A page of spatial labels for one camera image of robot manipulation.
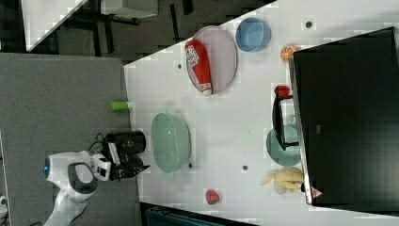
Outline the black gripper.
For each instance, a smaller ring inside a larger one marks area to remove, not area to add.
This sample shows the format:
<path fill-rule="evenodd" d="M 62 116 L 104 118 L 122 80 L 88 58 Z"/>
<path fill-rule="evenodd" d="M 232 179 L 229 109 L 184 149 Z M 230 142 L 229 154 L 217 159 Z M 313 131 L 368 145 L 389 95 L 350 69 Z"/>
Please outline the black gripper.
<path fill-rule="evenodd" d="M 145 166 L 143 161 L 135 154 L 129 156 L 119 153 L 115 143 L 106 143 L 103 155 L 111 162 L 109 175 L 111 181 L 134 178 L 150 167 L 150 165 Z"/>

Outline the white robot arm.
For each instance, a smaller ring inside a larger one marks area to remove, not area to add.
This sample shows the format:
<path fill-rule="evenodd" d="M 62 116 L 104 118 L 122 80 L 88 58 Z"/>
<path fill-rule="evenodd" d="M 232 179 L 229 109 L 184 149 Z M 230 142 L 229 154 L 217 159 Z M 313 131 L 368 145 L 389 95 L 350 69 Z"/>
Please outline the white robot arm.
<path fill-rule="evenodd" d="M 45 158 L 45 180 L 59 188 L 44 226 L 70 226 L 87 208 L 100 181 L 133 178 L 148 169 L 135 154 L 122 158 L 115 143 L 100 151 L 55 153 Z"/>

